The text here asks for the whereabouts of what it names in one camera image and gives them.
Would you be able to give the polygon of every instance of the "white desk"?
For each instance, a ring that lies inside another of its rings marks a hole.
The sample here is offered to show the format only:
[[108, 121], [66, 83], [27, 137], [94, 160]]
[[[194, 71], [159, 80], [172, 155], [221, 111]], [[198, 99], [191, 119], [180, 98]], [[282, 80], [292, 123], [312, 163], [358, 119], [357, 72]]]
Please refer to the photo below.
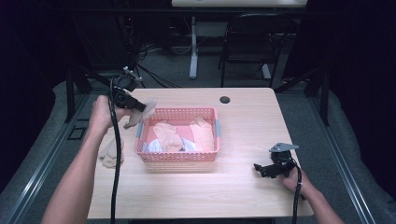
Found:
[[[218, 110], [220, 151], [213, 162], [144, 163], [134, 152], [137, 127], [124, 130], [116, 218], [291, 217], [294, 193], [279, 178], [262, 178], [253, 163], [270, 165], [269, 149], [291, 143], [273, 90], [138, 89], [139, 101], [156, 97], [162, 106], [214, 106]], [[223, 104], [221, 96], [231, 102]], [[110, 129], [100, 147], [111, 139]], [[291, 154], [297, 160], [294, 150]], [[88, 218], [110, 218], [114, 169], [96, 165]], [[299, 216], [311, 216], [307, 201]]]
[[[307, 0], [172, 0], [173, 7], [305, 7]], [[196, 22], [191, 20], [190, 79], [197, 78]]]

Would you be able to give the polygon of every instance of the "cloth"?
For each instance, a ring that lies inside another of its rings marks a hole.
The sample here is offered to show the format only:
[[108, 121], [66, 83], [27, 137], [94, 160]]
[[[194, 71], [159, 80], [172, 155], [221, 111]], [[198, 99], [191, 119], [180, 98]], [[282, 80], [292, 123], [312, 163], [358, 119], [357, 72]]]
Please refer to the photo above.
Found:
[[[185, 138], [181, 138], [181, 141], [183, 143], [182, 149], [179, 151], [195, 151], [195, 144]], [[162, 152], [163, 149], [161, 148], [160, 141], [158, 139], [152, 140], [148, 145], [145, 144], [143, 145], [143, 152]]]
[[201, 117], [196, 117], [190, 128], [194, 136], [195, 149], [197, 151], [214, 151], [215, 141], [213, 138], [212, 125]]
[[[122, 149], [123, 139], [121, 138], [121, 162], [123, 162]], [[99, 160], [106, 168], [115, 168], [117, 163], [117, 142], [116, 137], [111, 140], [105, 148], [103, 148], [98, 154]]]
[[156, 123], [153, 131], [164, 152], [176, 152], [183, 148], [181, 137], [177, 134], [177, 127], [168, 124], [166, 120]]
[[155, 106], [157, 105], [157, 100], [155, 98], [150, 98], [145, 102], [146, 108], [143, 112], [134, 110], [132, 116], [129, 117], [129, 121], [123, 126], [124, 129], [136, 126], [143, 119], [148, 119], [155, 112]]

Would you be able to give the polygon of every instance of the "chair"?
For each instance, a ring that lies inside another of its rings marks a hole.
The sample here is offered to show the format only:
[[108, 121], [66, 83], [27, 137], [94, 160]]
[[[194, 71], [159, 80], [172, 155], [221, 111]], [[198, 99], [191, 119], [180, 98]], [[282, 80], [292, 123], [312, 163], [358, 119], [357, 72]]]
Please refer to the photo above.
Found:
[[281, 14], [246, 13], [232, 18], [226, 28], [219, 60], [221, 87], [224, 79], [264, 79], [263, 77], [225, 77], [227, 63], [257, 63], [259, 69], [273, 63], [269, 87], [272, 87], [284, 37], [292, 27], [292, 20]]

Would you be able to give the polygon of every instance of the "human arm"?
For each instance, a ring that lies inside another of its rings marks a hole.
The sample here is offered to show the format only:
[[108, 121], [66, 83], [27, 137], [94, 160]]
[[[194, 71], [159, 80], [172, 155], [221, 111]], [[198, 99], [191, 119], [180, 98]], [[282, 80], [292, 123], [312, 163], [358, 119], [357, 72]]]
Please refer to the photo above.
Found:
[[[116, 108], [117, 119], [132, 110]], [[101, 95], [92, 106], [90, 124], [78, 154], [53, 193], [42, 223], [85, 223], [91, 206], [99, 146], [112, 126], [107, 97]]]
[[[324, 195], [309, 181], [307, 175], [302, 170], [302, 186], [300, 193], [305, 196], [314, 211], [315, 218], [319, 224], [338, 224], [344, 221], [334, 212]], [[289, 177], [282, 177], [283, 184], [295, 191], [297, 185], [297, 168], [290, 171]]]

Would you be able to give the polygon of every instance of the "pink plastic basket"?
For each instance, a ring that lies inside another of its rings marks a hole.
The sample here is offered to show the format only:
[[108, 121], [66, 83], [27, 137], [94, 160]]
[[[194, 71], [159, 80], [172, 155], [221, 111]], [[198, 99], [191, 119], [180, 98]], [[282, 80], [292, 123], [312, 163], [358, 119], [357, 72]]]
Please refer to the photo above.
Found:
[[[153, 126], [159, 121], [166, 120], [177, 127], [180, 137], [193, 141], [190, 123], [196, 117], [203, 118], [212, 125], [214, 134], [213, 151], [179, 151], [179, 152], [145, 152], [143, 147], [156, 139]], [[219, 119], [214, 107], [182, 107], [182, 108], [156, 108], [154, 115], [139, 123], [134, 151], [143, 161], [214, 161], [219, 152]]]

